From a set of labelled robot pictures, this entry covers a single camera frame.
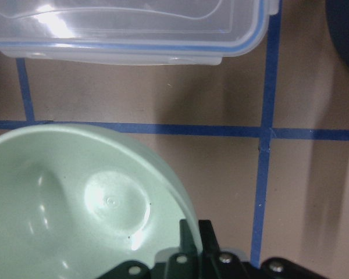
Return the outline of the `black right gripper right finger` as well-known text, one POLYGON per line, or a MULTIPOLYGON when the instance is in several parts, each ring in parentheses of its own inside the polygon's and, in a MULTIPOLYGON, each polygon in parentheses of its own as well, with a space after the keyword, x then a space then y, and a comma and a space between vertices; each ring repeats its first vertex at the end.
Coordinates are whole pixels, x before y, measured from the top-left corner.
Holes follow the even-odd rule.
POLYGON ((202 278, 324 278, 314 271, 282 257, 271 257, 260 267, 221 250, 211 221, 198 222, 202 239, 202 278))

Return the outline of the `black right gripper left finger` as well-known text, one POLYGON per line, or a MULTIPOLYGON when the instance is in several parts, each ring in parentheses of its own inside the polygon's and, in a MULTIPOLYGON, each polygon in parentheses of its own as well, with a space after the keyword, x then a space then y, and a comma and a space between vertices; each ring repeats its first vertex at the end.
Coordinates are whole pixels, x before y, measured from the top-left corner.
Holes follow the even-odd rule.
POLYGON ((199 254, 194 237, 185 219, 179 221, 179 251, 165 262, 157 262, 152 268, 139 261, 129 260, 109 270, 100 278, 198 278, 199 254))

